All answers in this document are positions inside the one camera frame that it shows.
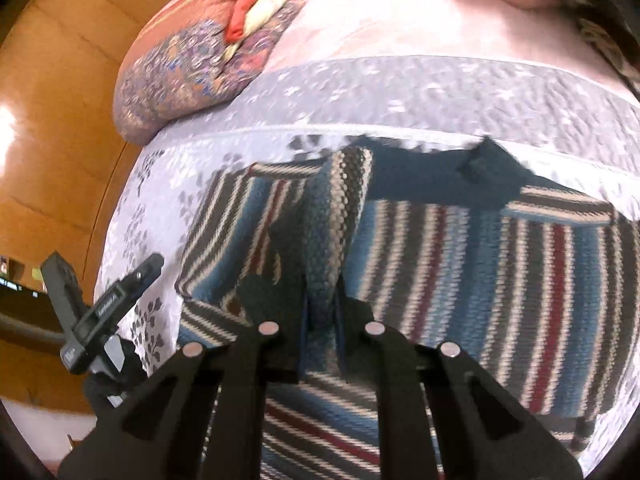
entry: paisley pattern fabric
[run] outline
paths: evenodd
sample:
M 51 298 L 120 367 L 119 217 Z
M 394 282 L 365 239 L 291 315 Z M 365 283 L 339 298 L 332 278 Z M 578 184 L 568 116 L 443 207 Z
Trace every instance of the paisley pattern fabric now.
M 169 121 L 231 101 L 262 72 L 303 5 L 304 0 L 285 3 L 226 63 L 223 27 L 211 19 L 155 46 L 118 77 L 113 119 L 120 134 L 146 144 Z

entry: striped blanket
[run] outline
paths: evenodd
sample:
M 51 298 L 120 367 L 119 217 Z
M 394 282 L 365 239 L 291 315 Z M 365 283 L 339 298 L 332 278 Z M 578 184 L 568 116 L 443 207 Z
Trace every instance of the striped blanket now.
M 304 263 L 322 308 L 322 286 L 331 287 L 338 270 L 347 294 L 370 303 L 377 319 L 428 346 L 458 342 L 579 452 L 635 348 L 639 227 L 500 151 L 473 158 L 366 141 L 326 160 L 216 174 L 176 283 L 184 298 L 178 344 L 233 341 L 251 324 L 236 298 L 239 280 L 280 279 L 270 226 L 310 204 L 344 207 L 350 201 L 334 200 L 334 191 L 354 186 L 350 211 L 324 216 L 328 238 L 336 218 L 354 225 L 324 259 L 335 268 Z M 311 248 L 322 226 L 303 229 L 300 244 Z M 374 392 L 343 383 L 330 365 L 299 386 L 270 386 L 262 474 L 377 478 L 377 431 Z

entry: woven striped fabric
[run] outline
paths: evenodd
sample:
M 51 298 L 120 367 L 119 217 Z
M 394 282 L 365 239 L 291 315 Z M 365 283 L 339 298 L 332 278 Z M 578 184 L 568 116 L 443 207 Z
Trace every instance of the woven striped fabric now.
M 397 162 L 402 152 L 392 153 Z M 343 155 L 215 176 L 176 283 L 184 298 L 178 344 L 227 344 L 250 324 L 236 285 L 248 274 L 280 277 L 269 226 L 303 204 L 310 182 L 345 182 L 331 171 Z M 430 155 L 422 155 L 423 181 L 437 184 Z M 374 152 L 374 178 L 386 168 L 376 160 Z M 322 171 L 330 178 L 317 180 Z M 583 449 L 638 337 L 638 225 L 539 178 L 494 210 L 394 200 L 393 192 L 370 200 L 367 175 L 355 174 L 367 199 L 354 208 L 357 228 L 338 265 L 347 294 L 411 341 L 457 341 L 567 447 Z M 420 175 L 411 186 L 420 187 Z M 307 265 L 307 275 L 331 283 L 327 269 Z M 264 478 L 378 478 L 374 392 L 331 368 L 297 386 L 270 386 L 262 460 Z

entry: blue striped fabric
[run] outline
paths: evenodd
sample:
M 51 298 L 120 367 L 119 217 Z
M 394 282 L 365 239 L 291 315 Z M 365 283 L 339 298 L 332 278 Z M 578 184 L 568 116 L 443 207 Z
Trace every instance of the blue striped fabric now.
M 602 286 L 598 228 L 576 229 L 574 250 L 574 308 L 554 410 L 563 416 L 572 416 L 577 412 L 582 389 L 576 388 L 576 385 L 585 383 L 593 358 Z
M 337 156 L 327 164 L 336 164 L 344 154 Z M 256 254 L 261 254 L 264 260 L 262 274 L 265 277 L 278 275 L 278 257 L 269 244 L 269 237 L 266 236 L 263 246 L 258 244 L 253 249 L 252 240 L 267 215 L 273 225 L 304 203 L 301 196 L 306 196 L 309 189 L 305 179 L 313 178 L 316 171 L 313 168 L 317 167 L 317 164 L 280 164 L 273 169 L 269 165 L 261 165 L 259 170 L 254 168 L 250 189 L 245 197 L 237 199 L 245 199 L 244 206 L 236 215 L 228 215 L 220 225 L 209 225 L 207 218 L 224 218 L 214 213 L 232 206 L 228 199 L 227 202 L 219 200 L 215 190 L 210 190 L 194 221 L 176 284 L 184 298 L 179 344 L 190 340 L 199 340 L 208 346 L 227 344 L 239 333 L 246 322 L 234 315 L 242 312 L 223 311 L 228 306 L 223 298 L 226 301 L 233 296 L 241 271 L 251 267 L 248 263 L 255 261 Z M 373 167 L 375 171 L 384 171 L 384 166 Z M 414 164 L 414 168 L 418 167 L 424 167 L 428 173 L 430 166 L 427 162 Z M 366 176 L 365 171 L 353 174 Z M 231 189 L 247 175 L 246 171 L 227 174 L 222 181 Z M 327 166 L 315 187 L 321 182 L 333 186 L 331 176 Z M 350 180 L 340 178 L 340 184 L 322 198 L 327 207 L 346 203 L 336 200 L 336 196 L 345 196 L 340 194 L 345 191 L 342 186 Z M 291 184 L 282 204 L 275 207 L 270 202 L 270 192 L 274 184 L 283 179 L 297 184 Z M 436 180 L 436 176 L 430 175 L 430 182 Z M 534 348 L 544 348 L 549 338 L 550 318 L 542 307 L 544 290 L 550 290 L 551 285 L 560 287 L 564 291 L 559 296 L 560 308 L 568 315 L 562 316 L 560 330 L 567 335 L 566 345 L 556 345 L 552 355 L 554 370 L 559 370 L 557 384 L 549 378 L 533 381 L 541 384 L 542 390 L 534 390 L 531 396 L 550 399 L 541 404 L 540 411 L 556 416 L 550 419 L 549 429 L 563 436 L 573 435 L 575 430 L 574 438 L 564 442 L 573 450 L 579 450 L 588 437 L 579 432 L 593 429 L 583 413 L 587 382 L 593 381 L 587 388 L 589 392 L 606 391 L 612 395 L 615 388 L 610 386 L 620 379 L 619 373 L 590 377 L 590 370 L 601 369 L 609 358 L 608 352 L 600 351 L 596 334 L 601 332 L 603 338 L 612 339 L 611 319 L 622 316 L 620 309 L 607 310 L 606 301 L 603 304 L 600 298 L 601 283 L 609 279 L 609 269 L 600 265 L 598 251 L 603 245 L 600 240 L 614 239 L 603 233 L 613 229 L 615 222 L 626 220 L 613 215 L 607 203 L 553 186 L 523 188 L 520 196 L 502 210 L 401 203 L 389 196 L 389 189 L 385 189 L 385 193 L 384 202 L 367 200 L 361 210 L 350 210 L 350 214 L 356 215 L 351 218 L 357 218 L 357 222 L 353 241 L 345 246 L 348 254 L 344 264 L 340 240 L 327 241 L 334 243 L 332 250 L 316 250 L 322 250 L 323 238 L 331 238 L 335 233 L 349 237 L 347 228 L 333 225 L 329 229 L 325 224 L 310 231 L 318 236 L 306 247 L 315 248 L 310 255 L 316 259 L 312 264 L 307 262 L 305 268 L 307 279 L 316 280 L 318 285 L 316 296 L 322 300 L 322 287 L 331 286 L 333 271 L 323 268 L 322 262 L 333 261 L 341 266 L 347 294 L 370 302 L 385 298 L 383 319 L 416 342 L 435 346 L 445 339 L 455 340 L 477 359 L 487 354 L 488 361 L 496 363 L 492 372 L 522 399 L 524 382 L 535 369 L 533 363 L 542 359 Z M 324 218 L 326 223 L 328 218 L 338 221 L 345 217 L 325 212 L 308 218 L 311 221 Z M 625 228 L 637 229 L 637 226 Z M 542 233 L 558 229 L 571 247 L 564 252 L 562 261 L 555 262 L 565 268 L 564 282 L 556 282 L 548 264 L 544 263 L 554 261 L 555 253 L 551 237 Z M 200 239 L 198 232 L 209 235 Z M 529 258 L 534 252 L 535 261 Z M 518 262 L 518 265 L 508 266 L 507 262 Z M 624 262 L 631 265 L 631 258 Z M 631 276 L 629 279 L 638 275 L 631 269 L 622 271 L 621 276 Z M 508 290 L 503 295 L 506 299 L 497 301 L 497 287 L 506 282 L 518 288 L 519 296 L 514 290 Z M 633 283 L 626 288 L 637 290 Z M 493 334 L 491 341 L 487 337 L 489 332 Z M 637 334 L 638 327 L 631 319 L 621 319 L 614 344 L 632 351 L 628 342 L 635 340 Z M 373 392 L 363 387 L 356 391 L 355 386 L 342 383 L 330 371 L 334 366 L 326 360 L 328 353 L 322 338 L 315 341 L 317 371 L 300 386 L 275 384 L 268 389 L 270 418 L 265 425 L 263 461 L 271 468 L 271 477 L 277 471 L 283 478 L 293 479 L 375 478 L 379 457 L 371 452 L 378 445 Z M 628 351 L 614 350 L 611 353 L 614 369 L 622 370 Z M 593 400 L 590 404 L 605 406 L 608 402 L 610 399 Z M 286 413 L 273 408 L 271 403 L 277 403 Z

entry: red stripe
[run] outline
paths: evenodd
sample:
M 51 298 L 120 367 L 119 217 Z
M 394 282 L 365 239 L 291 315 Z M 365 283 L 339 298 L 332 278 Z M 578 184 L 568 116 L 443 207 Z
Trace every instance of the red stripe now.
M 433 246 L 431 247 L 431 254 L 429 258 L 429 269 L 422 288 L 420 307 L 418 308 L 414 327 L 411 330 L 410 340 L 413 343 L 420 343 L 422 330 L 424 329 L 424 321 L 427 318 L 427 312 L 431 308 L 431 297 L 434 289 L 436 288 L 436 282 L 438 281 L 438 274 L 440 272 L 440 262 L 442 260 L 442 247 L 444 245 L 446 225 L 447 210 L 443 206 L 438 206 L 436 232 L 433 235 Z
M 273 222 L 273 217 L 276 214 L 276 208 L 278 205 L 278 199 L 280 198 L 280 194 L 282 193 L 282 189 L 284 188 L 285 181 L 279 180 L 276 184 L 276 191 L 273 194 L 273 201 L 271 202 L 271 207 L 269 208 L 269 212 L 267 213 L 267 220 L 262 226 L 262 230 L 260 231 L 260 238 L 258 238 L 258 243 L 255 246 L 254 254 L 251 257 L 251 263 L 249 264 L 248 274 L 255 274 L 258 270 L 258 264 L 260 264 L 260 254 L 262 254 L 262 250 L 265 247 L 267 242 L 267 234 L 268 227 Z
M 303 433 L 307 433 L 313 437 L 320 438 L 321 440 L 324 440 L 329 444 L 332 444 L 333 446 L 339 448 L 340 450 L 345 451 L 361 460 L 364 460 L 365 462 L 369 462 L 373 465 L 380 465 L 380 457 L 377 454 L 367 451 L 366 449 L 362 449 L 358 446 L 354 446 L 349 442 L 345 442 L 340 437 L 335 436 L 334 434 L 331 434 L 325 430 L 321 430 L 320 428 L 315 427 L 313 424 L 307 422 L 306 420 L 302 420 L 296 416 L 289 415 L 289 413 L 283 412 L 272 404 L 267 404 L 264 410 L 268 415 L 277 418 L 278 420 L 284 422 L 285 424 L 288 424 L 296 430 L 303 431 Z
M 545 349 L 542 354 L 542 362 L 538 368 L 538 376 L 533 387 L 529 411 L 538 413 L 542 409 L 546 389 L 549 385 L 551 370 L 558 349 L 558 340 L 562 329 L 562 314 L 564 311 L 564 228 L 561 225 L 553 227 L 553 266 L 551 291 L 551 313 L 549 316 L 549 328 L 546 334 Z

